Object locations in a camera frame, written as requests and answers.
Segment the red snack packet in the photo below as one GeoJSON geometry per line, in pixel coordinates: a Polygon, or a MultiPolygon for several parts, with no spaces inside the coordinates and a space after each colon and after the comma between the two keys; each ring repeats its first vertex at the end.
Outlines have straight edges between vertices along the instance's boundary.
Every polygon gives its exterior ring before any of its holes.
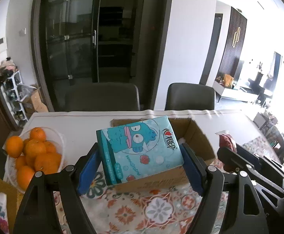
{"type": "Polygon", "coordinates": [[[237,145],[233,137],[228,133],[227,130],[217,132],[216,135],[219,136],[219,147],[229,148],[231,151],[237,153],[237,145]]]}

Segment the blue tissue pack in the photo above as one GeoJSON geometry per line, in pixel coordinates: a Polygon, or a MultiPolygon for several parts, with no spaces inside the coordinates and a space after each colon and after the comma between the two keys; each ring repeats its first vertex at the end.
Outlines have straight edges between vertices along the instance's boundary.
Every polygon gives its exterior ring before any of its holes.
{"type": "Polygon", "coordinates": [[[96,131],[105,180],[124,184],[184,163],[167,116],[96,131]]]}

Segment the brown cardboard box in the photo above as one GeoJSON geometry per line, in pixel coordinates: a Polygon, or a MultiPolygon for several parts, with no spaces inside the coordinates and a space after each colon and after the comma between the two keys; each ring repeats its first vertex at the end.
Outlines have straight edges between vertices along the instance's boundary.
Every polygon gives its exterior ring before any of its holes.
{"type": "Polygon", "coordinates": [[[114,119],[105,132],[110,150],[108,177],[119,192],[141,192],[188,182],[182,144],[206,164],[215,158],[192,118],[114,119]]]}

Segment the patterned tablecloth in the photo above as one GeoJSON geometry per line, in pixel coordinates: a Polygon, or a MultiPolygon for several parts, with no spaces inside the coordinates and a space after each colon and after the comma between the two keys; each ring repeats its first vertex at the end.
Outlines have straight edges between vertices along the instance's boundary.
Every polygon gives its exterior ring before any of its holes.
{"type": "MultiPolygon", "coordinates": [[[[75,164],[96,142],[96,132],[111,126],[167,116],[176,137],[187,142],[207,164],[217,159],[219,133],[228,132],[252,153],[277,156],[255,124],[242,112],[153,111],[34,113],[21,132],[41,127],[64,150],[64,164],[75,164]]],[[[107,186],[102,168],[82,196],[83,206],[98,233],[185,233],[201,199],[182,168],[115,187],[107,186]]]]}

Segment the white plastic fruit basket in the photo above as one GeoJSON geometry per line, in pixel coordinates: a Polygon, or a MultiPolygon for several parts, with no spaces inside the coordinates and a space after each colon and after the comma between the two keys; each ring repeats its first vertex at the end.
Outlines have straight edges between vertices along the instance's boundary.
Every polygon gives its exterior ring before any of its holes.
{"type": "Polygon", "coordinates": [[[11,136],[5,144],[5,174],[8,181],[21,193],[25,191],[19,187],[16,180],[17,170],[21,166],[27,165],[35,172],[54,174],[61,171],[65,163],[64,137],[54,129],[41,128],[47,136],[45,142],[31,139],[30,129],[19,136],[11,136]]]}

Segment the orange fruit front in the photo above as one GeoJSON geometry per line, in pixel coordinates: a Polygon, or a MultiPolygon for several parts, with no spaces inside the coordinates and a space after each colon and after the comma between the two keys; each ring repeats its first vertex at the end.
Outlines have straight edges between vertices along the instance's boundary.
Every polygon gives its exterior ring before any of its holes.
{"type": "Polygon", "coordinates": [[[35,174],[35,171],[27,165],[21,166],[17,170],[16,180],[17,180],[19,187],[22,190],[25,191],[27,189],[28,185],[31,182],[31,179],[34,176],[34,174],[35,174]]]}

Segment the orange fruit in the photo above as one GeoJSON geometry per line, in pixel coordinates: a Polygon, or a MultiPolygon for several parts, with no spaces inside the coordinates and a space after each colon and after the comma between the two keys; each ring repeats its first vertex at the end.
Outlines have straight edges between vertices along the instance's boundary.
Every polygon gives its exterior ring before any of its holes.
{"type": "Polygon", "coordinates": [[[30,131],[30,138],[45,142],[47,136],[45,131],[41,127],[35,127],[30,131]]]}
{"type": "Polygon", "coordinates": [[[21,166],[17,170],[16,180],[17,180],[19,187],[22,190],[25,191],[27,189],[28,185],[31,182],[31,179],[34,176],[34,174],[35,174],[35,171],[27,165],[21,166]]]}

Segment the orange fruit back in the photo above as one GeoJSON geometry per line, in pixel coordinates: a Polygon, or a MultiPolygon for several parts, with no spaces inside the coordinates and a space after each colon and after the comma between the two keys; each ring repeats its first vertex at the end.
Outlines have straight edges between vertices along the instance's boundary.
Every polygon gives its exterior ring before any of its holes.
{"type": "Polygon", "coordinates": [[[45,142],[47,136],[45,131],[41,127],[35,127],[30,131],[30,138],[45,142]]]}

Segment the grey dining chair left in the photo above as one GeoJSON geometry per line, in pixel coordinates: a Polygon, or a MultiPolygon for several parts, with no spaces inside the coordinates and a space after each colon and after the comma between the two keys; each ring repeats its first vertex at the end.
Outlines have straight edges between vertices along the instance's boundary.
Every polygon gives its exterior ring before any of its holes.
{"type": "Polygon", "coordinates": [[[74,85],[65,94],[67,112],[139,111],[138,88],[132,83],[74,85]]]}

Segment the grey dining chair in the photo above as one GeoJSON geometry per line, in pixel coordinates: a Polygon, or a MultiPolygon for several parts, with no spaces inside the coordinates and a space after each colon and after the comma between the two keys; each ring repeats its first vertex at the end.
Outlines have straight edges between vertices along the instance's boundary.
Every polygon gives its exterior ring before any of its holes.
{"type": "Polygon", "coordinates": [[[169,85],[165,110],[214,110],[215,99],[209,86],[176,82],[169,85]]]}
{"type": "Polygon", "coordinates": [[[138,88],[132,83],[74,85],[65,94],[67,112],[139,111],[138,88]]]}

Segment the grey dining chair right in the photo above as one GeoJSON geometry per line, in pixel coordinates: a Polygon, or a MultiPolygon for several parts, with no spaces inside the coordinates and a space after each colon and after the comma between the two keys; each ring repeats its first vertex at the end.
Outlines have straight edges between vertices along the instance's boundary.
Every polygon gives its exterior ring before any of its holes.
{"type": "Polygon", "coordinates": [[[165,110],[214,110],[215,99],[209,86],[176,82],[169,85],[165,110]]]}

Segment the white tv console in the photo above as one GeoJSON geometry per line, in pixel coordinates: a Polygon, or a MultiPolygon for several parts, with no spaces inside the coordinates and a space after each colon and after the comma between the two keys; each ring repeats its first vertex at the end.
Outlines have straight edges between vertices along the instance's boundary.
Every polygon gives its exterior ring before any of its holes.
{"type": "Polygon", "coordinates": [[[229,74],[218,76],[213,83],[213,88],[219,97],[218,101],[229,99],[254,103],[258,97],[258,94],[255,94],[251,88],[238,85],[229,74]]]}

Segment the white shoe rack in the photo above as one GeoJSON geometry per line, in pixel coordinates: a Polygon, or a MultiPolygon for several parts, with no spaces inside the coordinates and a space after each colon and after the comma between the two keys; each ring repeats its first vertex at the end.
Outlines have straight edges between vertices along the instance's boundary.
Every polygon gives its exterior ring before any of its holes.
{"type": "Polygon", "coordinates": [[[42,102],[40,88],[23,82],[20,70],[10,57],[0,64],[0,80],[0,91],[17,127],[24,127],[33,113],[49,112],[42,102]]]}

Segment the dark glass door cabinet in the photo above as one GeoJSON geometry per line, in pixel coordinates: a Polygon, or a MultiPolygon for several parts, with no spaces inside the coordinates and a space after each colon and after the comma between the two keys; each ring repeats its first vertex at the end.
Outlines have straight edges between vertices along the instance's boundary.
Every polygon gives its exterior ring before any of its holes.
{"type": "Polygon", "coordinates": [[[34,67],[52,112],[84,83],[132,83],[153,109],[172,0],[33,0],[34,67]]]}

